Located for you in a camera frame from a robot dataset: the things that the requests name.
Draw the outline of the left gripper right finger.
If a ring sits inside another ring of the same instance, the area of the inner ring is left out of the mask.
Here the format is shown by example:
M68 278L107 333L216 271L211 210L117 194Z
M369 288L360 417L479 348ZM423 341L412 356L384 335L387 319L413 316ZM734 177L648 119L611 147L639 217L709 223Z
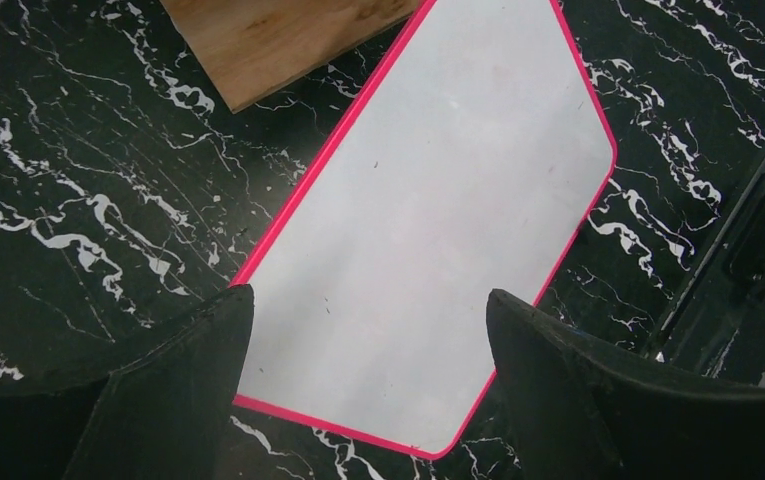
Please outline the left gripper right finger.
M528 479L765 479L765 388L645 359L502 289L486 327Z

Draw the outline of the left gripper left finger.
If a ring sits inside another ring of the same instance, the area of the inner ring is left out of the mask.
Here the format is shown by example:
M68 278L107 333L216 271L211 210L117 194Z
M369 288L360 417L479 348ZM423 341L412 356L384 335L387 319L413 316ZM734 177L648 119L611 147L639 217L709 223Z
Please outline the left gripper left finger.
M209 479L254 291L226 289L111 349L0 381L0 479Z

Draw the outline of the pink framed whiteboard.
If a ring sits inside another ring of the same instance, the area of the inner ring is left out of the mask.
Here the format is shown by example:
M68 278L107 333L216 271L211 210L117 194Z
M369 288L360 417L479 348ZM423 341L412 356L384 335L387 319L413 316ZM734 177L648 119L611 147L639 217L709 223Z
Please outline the pink framed whiteboard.
M616 159L558 2L424 2L236 275L235 404L445 455L494 376L490 292L543 296Z

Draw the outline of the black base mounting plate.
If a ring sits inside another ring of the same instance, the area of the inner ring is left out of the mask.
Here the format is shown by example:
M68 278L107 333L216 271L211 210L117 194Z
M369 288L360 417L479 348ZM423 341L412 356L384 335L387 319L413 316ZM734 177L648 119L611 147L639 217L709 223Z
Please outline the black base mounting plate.
M765 387L765 147L640 353Z

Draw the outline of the wooden board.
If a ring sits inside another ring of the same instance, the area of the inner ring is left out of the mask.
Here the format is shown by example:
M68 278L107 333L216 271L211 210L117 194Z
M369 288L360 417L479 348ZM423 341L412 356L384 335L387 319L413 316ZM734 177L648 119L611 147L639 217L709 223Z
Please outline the wooden board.
M170 0L175 28L233 113L410 16L416 0Z

